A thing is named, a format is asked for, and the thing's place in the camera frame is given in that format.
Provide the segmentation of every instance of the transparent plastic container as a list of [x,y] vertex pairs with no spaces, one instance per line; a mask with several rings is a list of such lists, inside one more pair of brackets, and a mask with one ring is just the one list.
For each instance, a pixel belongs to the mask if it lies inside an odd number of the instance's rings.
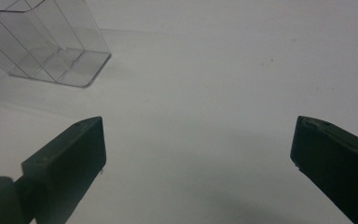
[[85,0],[0,0],[0,67],[87,87],[111,56]]

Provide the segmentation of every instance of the white background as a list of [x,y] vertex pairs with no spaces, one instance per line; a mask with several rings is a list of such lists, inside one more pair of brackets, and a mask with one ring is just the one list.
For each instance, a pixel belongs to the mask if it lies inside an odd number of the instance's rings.
[[350,223],[289,155],[299,115],[358,135],[358,1],[88,3],[113,53],[89,88],[0,70],[0,175],[101,115],[68,223]]

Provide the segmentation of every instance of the white table surface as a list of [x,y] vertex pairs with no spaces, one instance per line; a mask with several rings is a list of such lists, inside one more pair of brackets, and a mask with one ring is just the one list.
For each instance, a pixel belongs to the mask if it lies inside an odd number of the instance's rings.
[[358,135],[358,1],[88,3],[113,53],[89,88],[0,70],[0,175],[101,115],[68,223],[351,223],[289,154],[299,115]]

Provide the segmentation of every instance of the clear plastic box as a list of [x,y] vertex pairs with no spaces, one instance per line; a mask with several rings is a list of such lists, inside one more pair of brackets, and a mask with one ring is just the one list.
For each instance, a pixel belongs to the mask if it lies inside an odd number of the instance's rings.
[[111,56],[85,0],[0,0],[0,67],[88,87]]

